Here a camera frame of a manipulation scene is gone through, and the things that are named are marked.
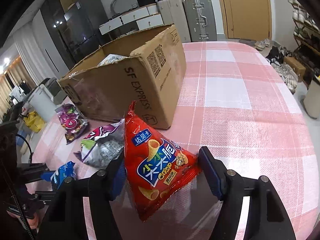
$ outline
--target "screw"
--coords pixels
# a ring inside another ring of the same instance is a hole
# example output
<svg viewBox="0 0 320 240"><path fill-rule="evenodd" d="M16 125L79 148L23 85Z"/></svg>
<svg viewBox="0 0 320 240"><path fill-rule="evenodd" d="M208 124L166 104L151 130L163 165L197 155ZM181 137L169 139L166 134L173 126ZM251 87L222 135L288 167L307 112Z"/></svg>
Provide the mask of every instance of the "screw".
<svg viewBox="0 0 320 240"><path fill-rule="evenodd" d="M234 170L227 170L227 174L229 176L234 176L236 174L236 172Z"/></svg>
<svg viewBox="0 0 320 240"><path fill-rule="evenodd" d="M105 174L106 174L106 171L105 171L105 170L99 170L99 171L97 172L97 175L100 176L100 177L104 176Z"/></svg>
<svg viewBox="0 0 320 240"><path fill-rule="evenodd" d="M261 176L261 180L263 182L268 182L269 181L269 178L267 176Z"/></svg>
<svg viewBox="0 0 320 240"><path fill-rule="evenodd" d="M65 183L69 183L69 182L71 182L72 181L72 177L66 177L65 179L64 179L64 182Z"/></svg>

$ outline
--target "pink checkered tablecloth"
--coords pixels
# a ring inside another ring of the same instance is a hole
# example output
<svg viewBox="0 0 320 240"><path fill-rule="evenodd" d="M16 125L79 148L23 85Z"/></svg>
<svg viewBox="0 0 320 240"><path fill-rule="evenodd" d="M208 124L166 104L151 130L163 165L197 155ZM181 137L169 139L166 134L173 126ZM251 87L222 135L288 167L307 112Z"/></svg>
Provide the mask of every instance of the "pink checkered tablecloth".
<svg viewBox="0 0 320 240"><path fill-rule="evenodd" d="M318 167L308 127L292 94L266 59L247 45L196 42L184 44L184 51L187 72L173 124L161 132L191 152L208 146L215 158L244 177L268 176L297 239L305 240L318 214ZM101 124L90 121L92 129ZM33 162L46 162L55 170L72 160L78 178L89 177L96 170L73 155L80 140L66 145L64 129L54 117ZM28 185L30 192L46 187L50 188L49 183ZM144 223L127 184L111 205L123 239L130 240L166 239L168 232L174 240L208 239L221 207L203 174L173 194ZM248 209L249 197L245 197L236 239L243 239ZM87 198L84 210L89 238L95 239Z"/></svg>

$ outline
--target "white curtain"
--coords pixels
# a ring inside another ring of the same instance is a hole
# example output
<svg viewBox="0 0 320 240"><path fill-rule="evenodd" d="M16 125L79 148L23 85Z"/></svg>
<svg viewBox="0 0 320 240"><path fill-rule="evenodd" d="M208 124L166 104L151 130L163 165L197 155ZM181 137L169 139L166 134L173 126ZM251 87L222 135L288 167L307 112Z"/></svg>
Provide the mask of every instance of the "white curtain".
<svg viewBox="0 0 320 240"><path fill-rule="evenodd" d="M13 39L29 75L37 85L45 78L59 78L44 58L30 22L18 29L13 34Z"/></svg>

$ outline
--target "qr code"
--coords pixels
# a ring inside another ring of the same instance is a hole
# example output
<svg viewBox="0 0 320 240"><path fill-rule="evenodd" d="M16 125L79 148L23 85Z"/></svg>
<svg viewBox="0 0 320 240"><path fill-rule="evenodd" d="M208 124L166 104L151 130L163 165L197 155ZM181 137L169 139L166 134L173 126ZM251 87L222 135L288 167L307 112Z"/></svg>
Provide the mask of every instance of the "qr code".
<svg viewBox="0 0 320 240"><path fill-rule="evenodd" d="M156 54L158 56L160 65L161 65L161 67L163 67L163 65L165 63L165 56L164 56L164 53L163 53L163 50L162 50L162 46L159 45L158 47L156 47L155 51L156 51Z"/></svg>
<svg viewBox="0 0 320 240"><path fill-rule="evenodd" d="M151 66L153 73L155 74L155 77L157 77L157 75L160 72L160 66L157 62L155 53L151 52L151 54L147 57L147 60L149 61L149 64Z"/></svg>

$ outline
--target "drawer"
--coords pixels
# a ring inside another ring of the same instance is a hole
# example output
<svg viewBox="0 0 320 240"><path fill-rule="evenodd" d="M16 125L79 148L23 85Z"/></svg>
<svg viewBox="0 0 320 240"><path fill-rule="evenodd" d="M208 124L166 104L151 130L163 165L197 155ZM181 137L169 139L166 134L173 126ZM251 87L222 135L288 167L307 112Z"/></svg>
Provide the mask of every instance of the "drawer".
<svg viewBox="0 0 320 240"><path fill-rule="evenodd" d="M147 28L163 25L161 14L155 14L137 21L139 30L142 31Z"/></svg>
<svg viewBox="0 0 320 240"><path fill-rule="evenodd" d="M105 34L108 33L118 27L120 27L122 25L120 16L117 18L112 19L111 21L106 22L105 24L103 24L99 30L101 32L101 34Z"/></svg>
<svg viewBox="0 0 320 240"><path fill-rule="evenodd" d="M147 8L148 8L148 11L149 11L149 14L150 14L150 15L159 13L156 4L153 4L153 5L151 5L151 6L147 6Z"/></svg>
<svg viewBox="0 0 320 240"><path fill-rule="evenodd" d="M123 24L136 21L138 19L141 19L143 17L146 17L149 15L147 7L143 7L137 10L134 10L132 12L128 12L124 15L121 15L121 19Z"/></svg>

